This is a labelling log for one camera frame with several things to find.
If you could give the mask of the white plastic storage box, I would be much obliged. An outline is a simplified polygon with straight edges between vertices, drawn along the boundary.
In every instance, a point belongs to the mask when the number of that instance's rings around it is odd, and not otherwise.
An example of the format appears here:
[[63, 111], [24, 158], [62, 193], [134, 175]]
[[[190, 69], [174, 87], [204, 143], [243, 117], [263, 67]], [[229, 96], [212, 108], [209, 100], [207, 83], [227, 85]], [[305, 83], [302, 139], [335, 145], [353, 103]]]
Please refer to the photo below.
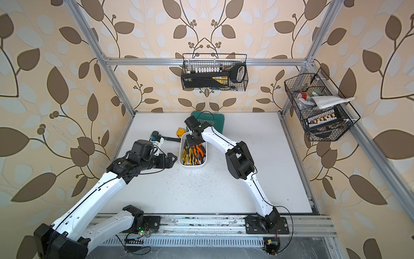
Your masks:
[[207, 143], [194, 144], [190, 132], [181, 138], [179, 163], [187, 169], [200, 169], [207, 163]]

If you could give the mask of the orange black long-nose pliers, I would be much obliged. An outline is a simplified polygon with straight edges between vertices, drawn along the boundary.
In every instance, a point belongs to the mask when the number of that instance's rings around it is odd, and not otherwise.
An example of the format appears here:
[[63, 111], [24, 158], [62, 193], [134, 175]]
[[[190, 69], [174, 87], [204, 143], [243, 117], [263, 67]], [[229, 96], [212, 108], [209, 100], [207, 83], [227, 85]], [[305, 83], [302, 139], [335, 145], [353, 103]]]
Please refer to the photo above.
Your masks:
[[196, 157], [197, 157], [197, 161], [198, 164], [201, 165], [204, 163], [204, 158], [205, 158], [205, 148], [202, 144], [198, 144], [195, 146], [195, 152], [196, 152]]

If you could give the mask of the yellow black combination pliers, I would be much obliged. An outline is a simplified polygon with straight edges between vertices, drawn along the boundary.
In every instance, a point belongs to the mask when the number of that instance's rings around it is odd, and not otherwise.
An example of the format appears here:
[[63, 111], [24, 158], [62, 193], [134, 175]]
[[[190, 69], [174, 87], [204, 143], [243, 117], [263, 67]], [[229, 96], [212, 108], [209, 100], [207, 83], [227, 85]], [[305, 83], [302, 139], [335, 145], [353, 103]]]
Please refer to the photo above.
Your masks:
[[183, 162], [184, 166], [190, 166], [191, 165], [189, 146], [184, 146], [184, 148], [183, 148], [182, 162]]

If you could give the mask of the orange black combination pliers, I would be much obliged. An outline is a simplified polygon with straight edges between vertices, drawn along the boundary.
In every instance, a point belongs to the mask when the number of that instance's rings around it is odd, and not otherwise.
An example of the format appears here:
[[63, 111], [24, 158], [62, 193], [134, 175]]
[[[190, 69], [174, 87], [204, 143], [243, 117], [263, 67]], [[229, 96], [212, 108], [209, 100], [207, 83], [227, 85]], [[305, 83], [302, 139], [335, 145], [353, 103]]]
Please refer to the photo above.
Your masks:
[[195, 146], [189, 148], [190, 151], [190, 163], [191, 165], [199, 165], [198, 155]]

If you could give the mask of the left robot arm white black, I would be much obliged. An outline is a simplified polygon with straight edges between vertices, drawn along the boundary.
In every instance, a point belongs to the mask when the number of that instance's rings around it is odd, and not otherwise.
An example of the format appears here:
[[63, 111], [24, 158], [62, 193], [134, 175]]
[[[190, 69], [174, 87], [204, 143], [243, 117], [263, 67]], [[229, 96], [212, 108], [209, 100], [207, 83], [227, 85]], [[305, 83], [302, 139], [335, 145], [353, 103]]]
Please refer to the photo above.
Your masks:
[[112, 197], [142, 171], [161, 172], [173, 167], [177, 156], [164, 153], [153, 142], [138, 140], [130, 151], [114, 160], [100, 180], [68, 212], [51, 225], [41, 224], [34, 232], [41, 259], [84, 259], [107, 239], [138, 229], [143, 211], [128, 205], [110, 219], [90, 227], [90, 222]]

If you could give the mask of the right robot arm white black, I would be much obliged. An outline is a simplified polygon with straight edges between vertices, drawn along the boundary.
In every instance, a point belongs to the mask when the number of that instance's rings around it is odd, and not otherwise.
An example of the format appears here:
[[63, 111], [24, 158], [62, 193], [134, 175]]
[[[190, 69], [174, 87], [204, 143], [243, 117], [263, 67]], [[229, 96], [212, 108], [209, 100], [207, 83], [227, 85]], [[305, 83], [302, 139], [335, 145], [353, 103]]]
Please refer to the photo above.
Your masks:
[[244, 183], [256, 209], [255, 223], [250, 227], [258, 233], [289, 234], [293, 229], [286, 219], [280, 216], [277, 207], [272, 205], [266, 197], [257, 179], [257, 168], [247, 144], [243, 141], [235, 142], [221, 133], [207, 122], [199, 122], [193, 115], [185, 120], [190, 135], [187, 142], [190, 147], [207, 142], [225, 155], [227, 169], [237, 180]]

